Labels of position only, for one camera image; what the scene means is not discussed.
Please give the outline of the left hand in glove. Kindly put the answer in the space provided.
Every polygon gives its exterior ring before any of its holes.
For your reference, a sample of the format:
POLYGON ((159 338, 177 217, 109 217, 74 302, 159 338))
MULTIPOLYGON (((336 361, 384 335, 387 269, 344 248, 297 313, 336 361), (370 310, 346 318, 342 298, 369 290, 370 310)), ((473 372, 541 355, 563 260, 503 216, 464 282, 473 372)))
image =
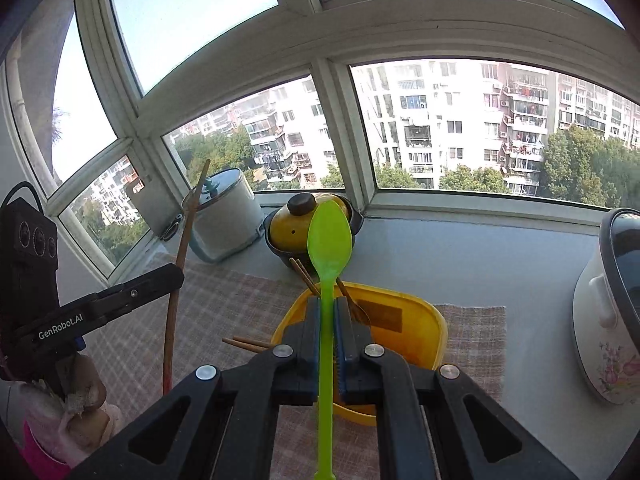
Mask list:
POLYGON ((122 411, 106 402, 106 389, 90 356, 70 359, 70 393, 61 400, 43 386, 17 389, 25 415, 23 457, 40 479, 62 479, 122 429, 122 411))

